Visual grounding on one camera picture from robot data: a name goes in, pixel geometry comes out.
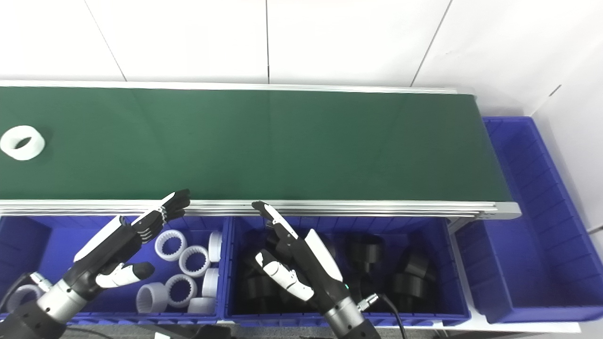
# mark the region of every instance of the green conveyor belt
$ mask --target green conveyor belt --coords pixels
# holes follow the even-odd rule
[[[0,87],[0,199],[511,201],[459,94]]]

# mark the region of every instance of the white gear ring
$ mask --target white gear ring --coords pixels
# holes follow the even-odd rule
[[[211,262],[220,261],[220,252],[222,251],[222,232],[212,232],[209,235],[209,260]]]
[[[161,313],[168,307],[168,289],[160,282],[142,285],[136,294],[138,313]]]
[[[166,254],[163,252],[163,246],[165,245],[166,242],[168,242],[168,240],[173,239],[173,238],[177,238],[180,240],[180,247],[178,248],[178,250],[172,254]],[[163,260],[166,261],[176,261],[178,259],[180,259],[180,256],[182,255],[182,252],[185,251],[187,246],[186,243],[186,238],[184,236],[184,234],[182,234],[181,231],[178,230],[167,230],[163,233],[161,233],[158,237],[157,240],[155,240],[155,252],[157,253],[157,255],[159,255],[160,258],[162,258]]]
[[[201,287],[201,295],[203,297],[215,298],[218,295],[218,269],[210,268],[205,274],[203,279],[203,286]]]
[[[188,313],[214,314],[216,313],[216,298],[193,298],[189,304]]]
[[[191,289],[184,300],[177,302],[172,298],[172,288],[179,281],[186,281]],[[175,276],[169,278],[169,280],[165,283],[165,287],[168,289],[168,305],[175,308],[187,307],[191,302],[191,299],[197,296],[197,283],[195,283],[195,281],[186,274],[176,274]]]
[[[21,147],[17,147],[21,142],[29,141]],[[43,150],[46,142],[44,138],[32,126],[16,126],[6,131],[0,138],[0,150],[8,156],[20,160],[30,160],[38,156]]]
[[[202,255],[205,256],[205,263],[198,270],[190,271],[186,268],[186,261],[192,255],[197,254],[197,253],[201,253]],[[180,256],[180,260],[178,261],[178,264],[180,265],[180,269],[182,270],[182,272],[184,272],[184,274],[191,276],[193,278],[202,277],[205,274],[205,272],[207,271],[207,269],[209,268],[209,264],[210,264],[209,253],[207,252],[207,249],[203,246],[199,246],[199,245],[190,246],[189,248],[184,250],[184,252],[182,252],[182,255]]]

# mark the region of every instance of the white plastic ring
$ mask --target white plastic ring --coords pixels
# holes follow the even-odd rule
[[[19,286],[19,288],[17,288],[17,290],[15,290],[15,292],[6,301],[6,310],[8,311],[8,313],[14,312],[14,310],[21,306],[21,304],[23,304],[25,296],[27,296],[29,293],[35,293],[36,300],[39,299],[42,294],[44,294],[42,289],[40,289],[36,285]]]
[[[197,254],[197,253],[201,253],[202,255],[205,256],[205,263],[198,270],[191,271],[188,268],[186,268],[186,261],[192,255]],[[199,278],[199,277],[202,277],[205,274],[205,271],[207,271],[207,269],[209,268],[209,264],[210,264],[209,254],[207,253],[207,250],[203,246],[198,246],[198,245],[190,246],[184,252],[182,252],[182,255],[180,256],[180,260],[178,261],[178,264],[180,265],[180,269],[182,270],[182,272],[184,272],[184,274],[191,276],[193,278]]]
[[[193,298],[188,313],[213,314],[216,312],[216,298]]]
[[[218,295],[218,269],[210,268],[203,278],[201,296],[215,298]]]
[[[209,261],[219,262],[222,251],[222,232],[212,232],[209,235]]]
[[[184,300],[177,302],[172,298],[172,288],[179,281],[186,281],[191,289]],[[168,305],[176,308],[187,307],[189,302],[191,302],[191,299],[197,296],[197,283],[195,283],[195,281],[186,274],[176,274],[175,276],[169,278],[168,282],[165,283],[165,287],[168,289]]]
[[[180,247],[178,248],[178,250],[176,252],[174,252],[172,254],[164,253],[163,246],[165,245],[166,242],[168,242],[168,240],[173,239],[173,238],[177,238],[180,240]],[[157,240],[155,240],[155,252],[163,260],[176,261],[182,255],[182,252],[185,251],[186,245],[187,245],[186,238],[185,238],[184,234],[182,234],[181,231],[167,230],[167,231],[161,233],[157,237]]]
[[[17,147],[20,142],[28,139],[29,141]],[[44,138],[32,126],[16,126],[6,131],[0,138],[0,149],[8,156],[25,161],[35,158],[42,152],[46,142]]]
[[[136,295],[138,313],[161,313],[168,307],[168,289],[160,282],[142,285]]]

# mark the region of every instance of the white wall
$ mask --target white wall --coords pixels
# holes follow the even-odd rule
[[[461,86],[485,115],[530,115],[600,17],[600,0],[2,1],[0,79]]]
[[[603,34],[532,116],[588,229],[603,226]]]
[[[0,1],[0,78],[123,80],[82,0]]]
[[[603,1],[453,0],[414,86],[470,86],[486,115],[530,115],[593,48]]]
[[[265,0],[86,0],[128,81],[267,83]]]

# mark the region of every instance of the blue storage bin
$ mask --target blue storage bin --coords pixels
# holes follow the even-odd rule
[[[73,263],[75,254],[102,228],[112,217],[2,217],[0,218],[0,295],[22,273],[39,271],[51,282],[61,279]],[[231,218],[223,217],[184,217],[170,221],[165,229],[177,229],[187,238],[189,245],[207,246],[212,231],[223,232],[223,243],[229,241]],[[227,246],[222,247],[221,258],[226,258]],[[73,318],[71,324],[199,324],[215,323],[224,314],[224,292],[226,280],[226,261],[219,266],[218,295],[216,313],[212,315],[192,315],[184,313],[186,309],[168,307],[160,314],[138,314],[136,312],[136,294],[143,284],[165,282],[182,271],[178,262],[168,262],[155,253],[154,241],[144,246],[130,262],[148,261],[156,270],[147,280],[136,284],[112,288],[102,292],[90,302],[82,313]],[[199,291],[203,278],[195,279]],[[174,289],[174,297],[187,295],[188,290]]]
[[[476,309],[490,323],[603,317],[603,265],[531,118],[484,118],[523,212],[457,231]]]
[[[380,277],[375,280],[384,280],[393,273],[400,255],[409,245],[409,234],[413,233],[412,236],[418,234],[417,238],[425,242],[422,247],[428,251],[437,266],[439,313],[401,313],[402,320],[406,325],[429,326],[434,321],[442,321],[444,325],[452,326],[470,318],[451,252],[445,219],[384,217],[287,217],[286,219],[298,230],[300,236],[305,236],[310,228],[326,235],[337,249],[336,262],[344,277],[350,272],[349,262],[343,255],[347,233],[366,232],[380,235],[384,239],[384,259],[380,270],[377,271]],[[237,314],[238,297],[235,280],[239,267],[239,254],[264,243],[265,225],[266,220],[261,217],[235,217],[233,220],[232,240],[227,254],[229,272],[226,284],[229,289],[226,291],[225,319],[233,320],[243,326],[327,326],[322,316],[317,313]],[[259,231],[259,235],[250,237],[254,231]],[[391,313],[366,312],[365,316],[378,326],[397,326],[396,319]]]

